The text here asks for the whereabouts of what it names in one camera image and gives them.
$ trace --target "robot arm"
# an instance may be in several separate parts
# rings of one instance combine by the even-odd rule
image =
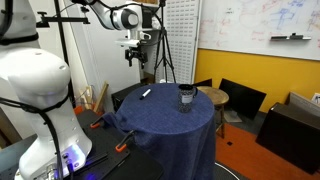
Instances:
[[[29,38],[23,41],[25,37],[36,33],[35,16],[27,0],[0,0],[0,8],[3,9],[4,4],[10,1],[13,1],[12,12],[6,13],[8,17],[0,14],[1,29],[5,29],[5,31],[1,31],[3,34],[1,34],[0,42],[16,38],[19,38],[21,42],[5,45],[0,43],[0,84],[4,87],[10,87],[9,89],[12,91],[10,91],[11,94],[0,91],[0,97],[10,98],[10,95],[14,94],[21,103],[38,109],[52,107],[61,102],[68,94],[69,68],[62,59],[39,49],[36,39]],[[141,57],[144,62],[146,61],[146,55],[141,53],[139,44],[140,40],[148,38],[142,31],[151,28],[152,13],[143,12],[148,8],[143,9],[139,5],[129,5],[134,3],[131,1],[128,2],[128,5],[116,9],[108,8],[99,0],[73,1],[83,2],[86,5],[89,3],[103,27],[110,30],[128,30],[127,41],[122,41],[123,45],[129,46],[130,49],[126,57],[129,62],[132,58],[139,59]],[[12,23],[6,23],[10,26],[2,28],[6,18],[12,18]],[[20,175],[16,177],[18,179],[46,177],[49,166],[56,166],[60,178],[67,176],[69,174],[67,165],[61,163],[61,160],[57,161],[57,159],[61,159],[58,154],[62,156],[68,154],[72,163],[78,164],[75,171],[85,164],[92,142],[82,131],[70,101],[64,101],[60,108],[52,109],[47,114],[55,128],[57,141],[53,140],[54,136],[49,133],[43,118],[38,114],[26,112],[25,116],[30,121],[38,138],[20,158]],[[60,149],[60,153],[57,155],[55,155],[56,149]]]
[[[100,0],[72,0],[72,2],[89,5],[104,28],[128,30],[127,38],[118,39],[116,44],[128,47],[125,58],[129,61],[129,66],[132,66],[132,59],[136,58],[141,62],[141,68],[144,68],[148,58],[141,50],[141,42],[151,39],[151,35],[143,31],[152,30],[152,17],[155,14],[152,7],[134,1],[127,1],[125,5],[119,7],[109,7]]]

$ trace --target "tripod leg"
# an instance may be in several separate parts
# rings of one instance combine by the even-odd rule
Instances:
[[[164,35],[164,38],[166,39],[166,44],[167,44],[167,48],[168,48],[168,55],[169,55],[168,64],[169,64],[169,67],[171,68],[171,71],[172,71],[172,76],[173,76],[174,83],[176,83],[176,76],[174,74],[174,67],[173,67],[173,63],[172,63],[172,58],[171,58],[171,53],[170,53],[170,47],[169,47],[167,34]]]
[[[168,82],[168,75],[167,75],[166,42],[164,41],[165,36],[166,36],[166,32],[164,32],[164,34],[162,36],[162,58],[163,58],[163,67],[164,67],[165,80],[166,80],[166,83],[167,83]]]
[[[162,36],[162,32],[160,31],[159,32],[159,37],[158,37],[158,44],[157,44],[157,54],[156,54],[156,62],[154,64],[154,71],[153,71],[153,76],[154,76],[154,79],[153,79],[153,83],[155,83],[156,81],[156,73],[157,73],[157,69],[161,63],[161,61],[159,62],[158,64],[158,58],[159,58],[159,51],[160,51],[160,43],[161,43],[161,36]]]

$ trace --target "metal stand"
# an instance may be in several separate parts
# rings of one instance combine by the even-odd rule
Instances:
[[[156,77],[157,68],[160,66],[161,62],[163,62],[166,82],[168,81],[168,75],[167,75],[167,65],[168,65],[170,67],[171,71],[172,71],[174,83],[176,83],[176,77],[175,77],[175,74],[174,74],[174,67],[173,67],[173,64],[172,64],[172,58],[171,58],[171,53],[170,53],[170,48],[169,48],[169,43],[168,43],[167,30],[165,29],[165,27],[163,25],[164,24],[163,23],[163,21],[164,21],[164,18],[163,18],[163,7],[166,6],[166,1],[165,0],[160,0],[159,6],[161,8],[161,20],[162,20],[162,22],[161,22],[161,31],[160,31],[160,34],[159,34],[158,45],[157,45],[156,63],[155,63],[155,66],[154,66],[154,77]],[[162,58],[158,62],[160,43],[161,42],[162,42]],[[166,57],[166,45],[167,45],[169,59],[167,59],[167,57]]]
[[[45,17],[45,15],[47,14],[46,12],[38,12],[38,14],[41,15],[41,22],[37,22],[36,27],[37,28],[49,28],[50,27],[49,22],[57,22],[58,23],[63,58],[64,58],[64,61],[69,65],[68,51],[67,51],[67,47],[66,47],[66,40],[65,40],[65,36],[64,36],[62,22],[82,22],[83,24],[90,24],[90,22],[88,21],[88,18],[61,17],[59,0],[54,0],[54,6],[56,9],[56,13],[57,13],[56,16],[57,17]],[[72,103],[72,106],[73,106],[73,108],[75,108],[76,102],[75,102],[75,98],[74,98],[73,86],[72,86],[71,79],[68,84],[68,94],[69,94],[69,99]]]

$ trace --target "pegboard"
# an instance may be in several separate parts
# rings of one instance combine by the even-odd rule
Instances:
[[[198,44],[201,0],[170,0],[164,9],[164,25],[177,83],[192,84]],[[167,67],[168,81],[173,82]]]

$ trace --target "wires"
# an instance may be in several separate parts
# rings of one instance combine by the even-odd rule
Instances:
[[[84,95],[87,93],[89,89],[86,89],[80,96],[76,97],[73,101],[73,103],[77,103],[77,101]]]
[[[5,16],[3,19],[3,23],[0,25],[0,41],[3,39],[4,35],[8,31],[9,27],[12,23],[12,15],[13,15],[13,2],[11,0],[5,1],[5,10],[1,11]]]
[[[49,116],[46,114],[47,111],[50,111],[54,108],[59,108],[63,103],[66,102],[66,100],[68,99],[68,96],[66,96],[62,101],[58,102],[57,104],[55,104],[54,106],[48,107],[44,110],[41,110],[37,107],[25,104],[25,103],[21,103],[21,102],[17,102],[17,101],[13,101],[10,99],[5,99],[0,97],[0,103],[10,106],[10,107],[14,107],[14,108],[21,108],[26,112],[29,113],[33,113],[33,114],[40,114],[40,116],[42,117],[42,119],[44,120],[45,124],[48,126],[48,129],[51,133],[53,142],[54,142],[54,146],[55,146],[55,150],[56,150],[56,156],[57,156],[57,169],[58,169],[58,178],[59,179],[63,179],[63,169],[62,169],[62,160],[61,160],[61,153],[60,153],[60,147],[59,147],[59,140],[58,140],[58,135],[57,132],[55,130],[55,127],[51,121],[51,119],[49,118]]]
[[[159,38],[159,40],[157,42],[154,42],[152,44],[141,44],[140,43],[140,46],[154,46],[156,44],[158,44],[159,42],[161,42],[161,39],[163,38],[164,35],[161,35],[161,37]]]
[[[68,171],[69,171],[70,180],[73,180],[73,176],[74,176],[73,164],[69,160],[66,163],[67,163],[67,168],[68,168]]]
[[[69,7],[71,7],[71,6],[73,6],[73,5],[75,5],[75,3],[70,4],[69,6],[63,8],[58,14],[61,14],[64,10],[68,9]]]
[[[229,172],[234,178],[236,178],[237,180],[240,180],[235,174],[233,174],[229,169],[227,169],[226,167],[222,166],[221,164],[215,162],[215,164],[217,166],[220,166],[221,168],[223,168],[224,170],[226,170],[227,172]]]
[[[105,3],[103,3],[103,2],[100,1],[100,0],[97,0],[96,2],[98,2],[99,4],[101,4],[101,5],[102,5],[103,7],[105,7],[105,8],[112,9],[112,7],[106,5]]]

